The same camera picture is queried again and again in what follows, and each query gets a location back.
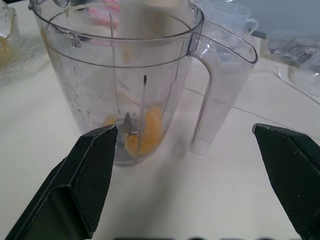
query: clear plastic cup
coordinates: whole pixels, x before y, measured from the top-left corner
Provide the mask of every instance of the clear plastic cup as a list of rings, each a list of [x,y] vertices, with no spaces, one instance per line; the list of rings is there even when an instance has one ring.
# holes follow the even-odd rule
[[[258,28],[258,21],[249,18],[251,11],[233,2],[215,2],[206,5],[205,19],[217,24],[237,36],[242,36],[247,23],[254,23],[250,35]]]

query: measuring cup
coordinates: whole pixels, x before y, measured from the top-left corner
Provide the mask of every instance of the measuring cup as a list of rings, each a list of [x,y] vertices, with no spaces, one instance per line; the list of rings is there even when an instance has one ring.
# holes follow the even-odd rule
[[[31,0],[29,9],[80,131],[118,126],[117,165],[137,164],[161,144],[192,57],[210,75],[190,147],[204,154],[258,60],[253,46],[205,21],[191,2]],[[232,44],[209,38],[212,31]]]
[[[250,35],[257,30],[259,23],[257,20],[249,18],[251,11],[233,2],[215,2],[206,5],[208,14],[205,19],[215,23],[237,36],[242,36],[247,23],[254,23]]]

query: orange fruit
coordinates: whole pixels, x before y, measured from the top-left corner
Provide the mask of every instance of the orange fruit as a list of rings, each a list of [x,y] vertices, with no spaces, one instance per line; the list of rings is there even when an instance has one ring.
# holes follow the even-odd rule
[[[103,122],[104,126],[115,125],[115,124],[116,124],[116,119],[114,116],[108,116]]]
[[[144,121],[145,128],[141,134],[140,151],[138,151],[139,138],[137,134],[128,135],[125,138],[125,149],[133,157],[150,154],[158,147],[162,140],[163,126],[160,109],[156,106],[147,109]]]

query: plastic container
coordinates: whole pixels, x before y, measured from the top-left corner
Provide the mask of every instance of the plastic container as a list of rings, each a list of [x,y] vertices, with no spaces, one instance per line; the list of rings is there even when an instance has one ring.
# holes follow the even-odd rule
[[[295,74],[300,88],[320,97],[320,50],[302,64]]]
[[[204,154],[257,62],[257,52],[205,21],[193,3],[163,8],[137,2],[70,6],[68,0],[31,0],[30,9],[80,131],[118,126],[117,165],[137,164],[158,148],[192,57],[200,60],[210,83],[190,149]],[[100,17],[108,17],[109,24],[90,11],[103,13],[105,7],[119,7]],[[219,33],[215,39],[208,37],[213,32]],[[232,45],[224,45],[225,39]]]
[[[301,66],[320,50],[319,34],[273,32],[266,35],[269,52],[291,65]]]
[[[17,58],[19,46],[20,34],[16,10],[0,0],[0,69]]]
[[[255,26],[250,30],[250,35],[259,27],[258,21],[250,18],[251,11],[233,2],[215,2],[207,5],[204,13],[206,20],[217,24],[237,36],[242,36],[247,23]]]

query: white tabletop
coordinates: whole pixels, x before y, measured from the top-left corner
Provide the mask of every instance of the white tabletop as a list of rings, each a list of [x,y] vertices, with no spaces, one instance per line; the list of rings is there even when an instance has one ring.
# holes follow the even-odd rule
[[[27,5],[11,6],[32,50],[14,73],[0,73],[0,239],[80,136]],[[113,168],[93,239],[299,239],[271,188],[252,127],[291,128],[320,143],[320,107],[261,63],[208,152],[193,155],[189,145],[207,81],[194,63],[160,148],[141,164]]]

